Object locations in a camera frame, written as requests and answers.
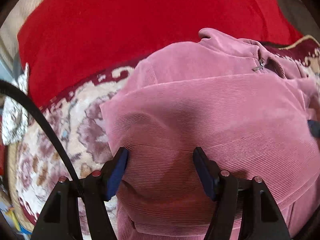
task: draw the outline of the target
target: black bracket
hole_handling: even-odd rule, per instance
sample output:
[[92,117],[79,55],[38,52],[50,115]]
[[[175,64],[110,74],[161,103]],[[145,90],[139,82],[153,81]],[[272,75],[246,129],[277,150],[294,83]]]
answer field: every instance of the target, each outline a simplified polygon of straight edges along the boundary
[[116,194],[128,154],[128,150],[119,148],[113,160],[106,162],[100,171],[80,179],[83,194],[79,194],[74,181],[60,177],[41,211],[31,239],[82,240],[78,210],[78,198],[82,198],[91,238],[116,240],[104,201]]
[[221,171],[201,147],[194,150],[193,162],[206,195],[218,202],[205,240],[230,239],[239,192],[244,196],[244,205],[238,240],[291,239],[281,211],[261,177],[238,179],[229,171]]

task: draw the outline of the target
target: corduroy fabric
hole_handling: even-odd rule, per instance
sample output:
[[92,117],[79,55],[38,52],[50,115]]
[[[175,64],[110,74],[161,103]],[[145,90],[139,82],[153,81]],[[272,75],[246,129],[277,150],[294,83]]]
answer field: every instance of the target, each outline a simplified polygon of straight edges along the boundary
[[[203,238],[215,203],[193,166],[196,146],[237,177],[261,176],[287,222],[290,206],[319,176],[307,125],[319,110],[315,81],[256,41],[209,28],[200,37],[141,61],[101,105],[112,152],[130,151],[117,194],[120,239]],[[259,60],[270,69],[253,71]]]

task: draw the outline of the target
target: patterned rug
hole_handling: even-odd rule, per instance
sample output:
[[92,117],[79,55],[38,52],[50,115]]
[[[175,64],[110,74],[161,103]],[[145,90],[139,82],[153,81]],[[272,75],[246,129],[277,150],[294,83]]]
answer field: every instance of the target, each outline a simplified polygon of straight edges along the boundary
[[[101,169],[112,158],[99,105],[110,100],[123,87],[138,62],[134,60],[127,66],[92,75],[63,91],[41,109],[80,178]],[[62,175],[71,177],[53,145],[33,119],[19,144],[16,158],[18,200],[27,219],[35,225],[58,178]],[[116,203],[116,197],[105,203],[115,232]],[[81,199],[79,214],[84,239],[91,239]]]

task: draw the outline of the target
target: zipper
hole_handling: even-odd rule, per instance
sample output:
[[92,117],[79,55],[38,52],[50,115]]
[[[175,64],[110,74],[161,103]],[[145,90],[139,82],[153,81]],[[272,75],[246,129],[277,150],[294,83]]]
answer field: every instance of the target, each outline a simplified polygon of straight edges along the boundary
[[254,72],[257,72],[257,73],[264,73],[264,65],[265,65],[265,63],[264,63],[263,58],[259,59],[258,62],[259,62],[259,66],[253,68],[252,70]]

